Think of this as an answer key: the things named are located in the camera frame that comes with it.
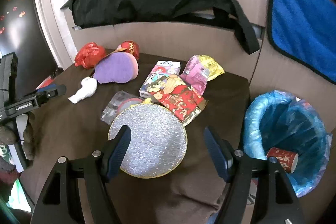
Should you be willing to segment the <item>left gloved hand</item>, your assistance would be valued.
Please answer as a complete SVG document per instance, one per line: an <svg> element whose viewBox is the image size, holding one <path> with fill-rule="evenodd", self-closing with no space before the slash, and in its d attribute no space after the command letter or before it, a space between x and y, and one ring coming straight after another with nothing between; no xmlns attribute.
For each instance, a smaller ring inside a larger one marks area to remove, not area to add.
<svg viewBox="0 0 336 224"><path fill-rule="evenodd" d="M27 125L23 132L24 141L22 148L29 161L33 161L35 157L35 141L34 130L31 122L35 120L32 112L27 113ZM8 125L1 126L1 145L15 144L18 141L17 133L15 133Z"/></svg>

